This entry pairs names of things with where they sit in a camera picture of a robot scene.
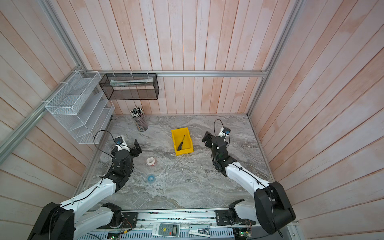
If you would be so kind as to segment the black yellow screwdriver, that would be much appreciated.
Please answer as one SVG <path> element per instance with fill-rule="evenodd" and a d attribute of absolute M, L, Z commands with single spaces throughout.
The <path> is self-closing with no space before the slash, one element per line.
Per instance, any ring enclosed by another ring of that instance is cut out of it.
<path fill-rule="evenodd" d="M 180 144 L 179 144 L 179 146 L 178 146 L 178 148 L 177 148 L 177 151 L 180 151 L 180 150 L 182 149 L 185 137 L 186 137 L 186 135 L 183 136 L 183 139 L 182 139 L 182 141 L 180 142 Z"/>

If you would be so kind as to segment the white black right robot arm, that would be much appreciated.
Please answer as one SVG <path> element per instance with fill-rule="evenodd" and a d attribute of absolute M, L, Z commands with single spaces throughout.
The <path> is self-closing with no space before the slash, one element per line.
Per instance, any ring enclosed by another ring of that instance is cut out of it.
<path fill-rule="evenodd" d="M 269 183 L 246 170 L 228 154 L 224 136 L 212 136 L 209 132 L 206 134 L 202 142 L 212 151 L 215 169 L 238 183 L 253 197 L 252 201 L 240 199 L 229 205 L 230 219 L 233 222 L 254 221 L 272 235 L 296 219 L 286 191 L 279 182 Z"/>

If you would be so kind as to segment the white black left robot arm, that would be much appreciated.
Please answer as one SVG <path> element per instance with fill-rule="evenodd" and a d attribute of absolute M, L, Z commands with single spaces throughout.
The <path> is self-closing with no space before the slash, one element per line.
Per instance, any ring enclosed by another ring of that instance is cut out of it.
<path fill-rule="evenodd" d="M 29 240 L 77 240 L 104 226 L 122 230 L 125 220 L 122 209 L 112 203 L 103 204 L 98 210 L 88 211 L 103 199 L 118 192 L 129 180 L 134 170 L 134 158 L 142 153 L 137 141 L 129 147 L 123 136 L 114 139 L 112 165 L 108 172 L 89 189 L 61 202 L 43 207 L 28 236 Z"/>

